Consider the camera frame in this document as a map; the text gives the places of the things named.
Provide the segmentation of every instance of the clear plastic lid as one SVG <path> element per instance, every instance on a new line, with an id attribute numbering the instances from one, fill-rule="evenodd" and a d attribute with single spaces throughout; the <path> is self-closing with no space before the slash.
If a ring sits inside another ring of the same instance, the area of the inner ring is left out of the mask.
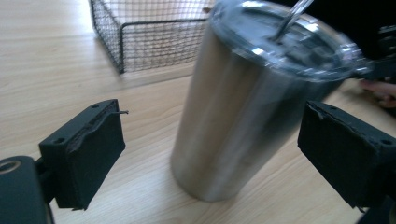
<path id="1" fill-rule="evenodd" d="M 218 1 L 210 25 L 234 53 L 261 66 L 320 80 L 345 79 L 356 70 L 362 59 L 356 44 L 308 15 L 274 41 L 289 11 L 265 1 Z"/>

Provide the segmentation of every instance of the stainless steel tumbler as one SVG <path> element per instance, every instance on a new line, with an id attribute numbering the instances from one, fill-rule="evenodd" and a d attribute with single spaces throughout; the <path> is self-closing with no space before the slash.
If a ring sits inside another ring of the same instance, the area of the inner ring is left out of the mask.
<path id="1" fill-rule="evenodd" d="M 274 41 L 288 12 L 265 1 L 212 9 L 171 158 L 190 195 L 237 194 L 296 130 L 305 102 L 322 100 L 355 69 L 355 45 L 307 15 Z"/>

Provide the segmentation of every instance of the hand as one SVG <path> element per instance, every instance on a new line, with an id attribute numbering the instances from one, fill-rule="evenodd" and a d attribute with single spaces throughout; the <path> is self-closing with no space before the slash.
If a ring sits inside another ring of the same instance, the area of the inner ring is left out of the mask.
<path id="1" fill-rule="evenodd" d="M 363 89 L 371 91 L 382 107 L 396 107 L 396 84 L 369 80 L 362 80 L 359 84 Z"/>

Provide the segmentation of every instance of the black wire basket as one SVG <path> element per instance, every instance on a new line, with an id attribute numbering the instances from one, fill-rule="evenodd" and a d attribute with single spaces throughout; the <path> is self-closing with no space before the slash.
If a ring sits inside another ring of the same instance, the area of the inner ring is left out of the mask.
<path id="1" fill-rule="evenodd" d="M 214 0 L 91 0 L 92 22 L 120 74 L 194 61 Z"/>

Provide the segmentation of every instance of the wooden surface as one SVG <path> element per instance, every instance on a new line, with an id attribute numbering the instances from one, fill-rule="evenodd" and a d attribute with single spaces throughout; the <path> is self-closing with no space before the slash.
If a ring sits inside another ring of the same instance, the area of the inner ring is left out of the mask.
<path id="1" fill-rule="evenodd" d="M 40 141 L 96 102 L 117 98 L 131 112 L 122 116 L 127 147 L 88 210 L 58 209 L 52 202 L 56 223 L 323 224 L 359 218 L 297 148 L 296 134 L 235 198 L 191 198 L 169 169 L 191 66 L 162 72 L 119 77 L 92 30 L 86 0 L 2 1 L 0 159 L 38 159 Z M 396 136 L 396 120 L 354 80 L 326 102 Z"/>

